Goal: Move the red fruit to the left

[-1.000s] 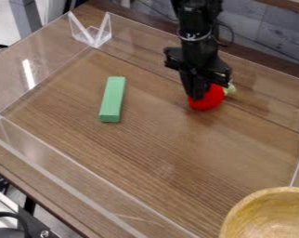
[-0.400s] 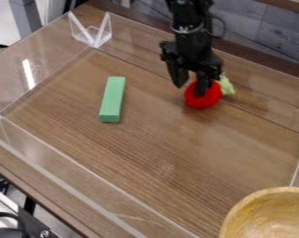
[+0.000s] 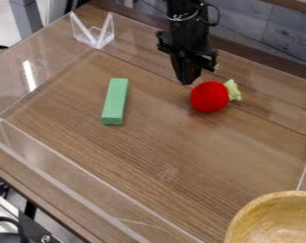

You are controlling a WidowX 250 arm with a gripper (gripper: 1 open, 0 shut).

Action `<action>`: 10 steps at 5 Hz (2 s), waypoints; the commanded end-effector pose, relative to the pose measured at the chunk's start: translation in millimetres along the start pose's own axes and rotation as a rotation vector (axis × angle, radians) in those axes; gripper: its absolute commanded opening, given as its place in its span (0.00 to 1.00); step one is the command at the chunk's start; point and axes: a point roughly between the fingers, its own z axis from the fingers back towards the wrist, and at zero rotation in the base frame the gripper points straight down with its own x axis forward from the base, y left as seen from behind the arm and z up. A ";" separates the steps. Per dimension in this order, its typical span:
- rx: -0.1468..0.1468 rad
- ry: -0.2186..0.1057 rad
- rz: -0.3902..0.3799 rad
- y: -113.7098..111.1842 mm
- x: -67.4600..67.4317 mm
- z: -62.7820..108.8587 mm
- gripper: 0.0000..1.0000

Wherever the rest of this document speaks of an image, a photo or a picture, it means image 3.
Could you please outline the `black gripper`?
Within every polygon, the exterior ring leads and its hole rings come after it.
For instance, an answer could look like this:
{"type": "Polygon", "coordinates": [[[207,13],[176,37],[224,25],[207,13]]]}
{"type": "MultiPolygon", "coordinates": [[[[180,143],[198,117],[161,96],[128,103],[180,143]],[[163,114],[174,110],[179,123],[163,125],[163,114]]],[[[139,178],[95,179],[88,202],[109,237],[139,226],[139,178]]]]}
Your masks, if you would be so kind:
{"type": "Polygon", "coordinates": [[[216,71],[218,50],[208,42],[202,42],[192,47],[180,47],[174,43],[169,31],[156,32],[159,39],[157,49],[169,55],[176,78],[182,85],[191,85],[202,75],[202,68],[216,71]]]}

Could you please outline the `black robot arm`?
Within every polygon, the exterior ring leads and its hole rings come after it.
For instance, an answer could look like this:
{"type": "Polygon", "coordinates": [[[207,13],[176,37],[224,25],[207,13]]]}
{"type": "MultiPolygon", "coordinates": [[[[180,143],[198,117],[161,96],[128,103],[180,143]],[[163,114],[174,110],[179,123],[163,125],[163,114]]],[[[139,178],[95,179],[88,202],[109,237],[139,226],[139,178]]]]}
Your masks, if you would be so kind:
{"type": "Polygon", "coordinates": [[[210,27],[219,19],[210,19],[210,9],[219,11],[207,0],[165,0],[169,30],[159,30],[157,49],[169,55],[176,78],[191,85],[202,70],[216,71],[218,50],[210,45],[210,27]]]}

